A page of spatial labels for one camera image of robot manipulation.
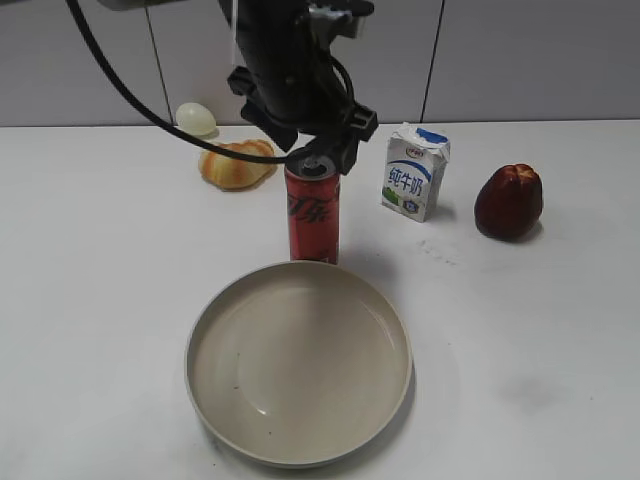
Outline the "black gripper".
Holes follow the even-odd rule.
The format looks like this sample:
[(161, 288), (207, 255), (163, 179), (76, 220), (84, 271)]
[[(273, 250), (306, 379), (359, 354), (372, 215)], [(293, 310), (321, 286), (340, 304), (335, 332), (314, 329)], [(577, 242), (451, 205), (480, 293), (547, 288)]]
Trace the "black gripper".
[(309, 1), (229, 1), (226, 20), (244, 64), (228, 78), (232, 92), (245, 98), (244, 120), (280, 149), (299, 134), (317, 136), (288, 152), (283, 164), (322, 160), (347, 175), (359, 141), (377, 127), (377, 115), (355, 99), (346, 68), (332, 55), (332, 41), (314, 32)]

